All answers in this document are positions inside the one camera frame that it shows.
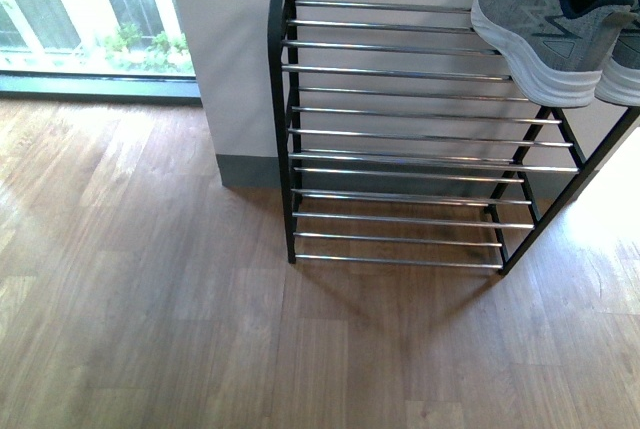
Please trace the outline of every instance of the gray baseboard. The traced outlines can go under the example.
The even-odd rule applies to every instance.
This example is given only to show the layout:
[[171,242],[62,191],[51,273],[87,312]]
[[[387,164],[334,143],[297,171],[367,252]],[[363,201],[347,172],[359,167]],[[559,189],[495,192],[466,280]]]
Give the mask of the gray baseboard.
[[216,154],[225,187],[280,187],[277,157]]
[[[276,157],[254,157],[254,156],[232,156],[219,154],[216,156],[222,184],[226,187],[280,187],[278,171],[278,159]],[[375,169],[372,165],[367,165],[367,169]],[[566,174],[536,174],[529,176],[531,186],[537,198],[555,199],[562,189],[569,183],[571,176]],[[477,184],[470,186],[464,183],[442,183],[434,181],[422,181],[416,179],[397,178],[372,178],[363,176],[340,176],[330,181],[330,186],[326,176],[307,175],[305,177],[305,187],[317,189],[336,190],[361,190],[377,192],[402,192],[408,194],[420,194],[428,192],[435,194],[465,195],[465,196],[488,196],[493,188],[491,184]],[[511,188],[507,195],[512,194],[521,197],[522,193],[518,188]]]

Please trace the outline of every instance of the window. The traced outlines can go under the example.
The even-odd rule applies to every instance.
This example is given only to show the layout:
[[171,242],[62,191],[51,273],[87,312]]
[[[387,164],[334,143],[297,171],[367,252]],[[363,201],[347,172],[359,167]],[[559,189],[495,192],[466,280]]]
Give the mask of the window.
[[0,0],[0,69],[193,75],[175,0]]

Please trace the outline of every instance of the shoe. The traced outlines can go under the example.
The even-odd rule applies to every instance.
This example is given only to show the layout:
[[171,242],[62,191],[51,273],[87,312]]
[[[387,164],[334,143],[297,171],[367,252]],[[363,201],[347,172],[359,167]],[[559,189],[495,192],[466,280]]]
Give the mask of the shoe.
[[602,67],[632,0],[475,0],[471,22],[507,60],[532,102],[583,107],[594,98]]
[[[631,10],[640,13],[638,0]],[[596,87],[596,97],[622,106],[640,106],[640,23],[636,19],[622,29],[613,55]]]

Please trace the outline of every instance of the white sole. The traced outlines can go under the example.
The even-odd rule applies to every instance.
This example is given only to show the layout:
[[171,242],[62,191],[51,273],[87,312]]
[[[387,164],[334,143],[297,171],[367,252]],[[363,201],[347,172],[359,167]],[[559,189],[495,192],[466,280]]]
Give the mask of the white sole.
[[620,106],[640,106],[640,70],[609,59],[596,86],[596,97]]
[[471,22],[478,35],[507,60],[511,76],[531,102],[549,107],[584,107],[594,99],[602,71],[566,72],[551,69],[527,41],[491,22],[473,1]]

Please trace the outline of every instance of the wooden floor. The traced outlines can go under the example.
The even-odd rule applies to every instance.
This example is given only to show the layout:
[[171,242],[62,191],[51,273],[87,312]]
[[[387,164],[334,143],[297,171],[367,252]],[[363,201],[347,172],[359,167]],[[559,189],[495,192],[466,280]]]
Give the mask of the wooden floor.
[[637,429],[639,155],[504,280],[289,266],[201,110],[0,101],[0,427]]

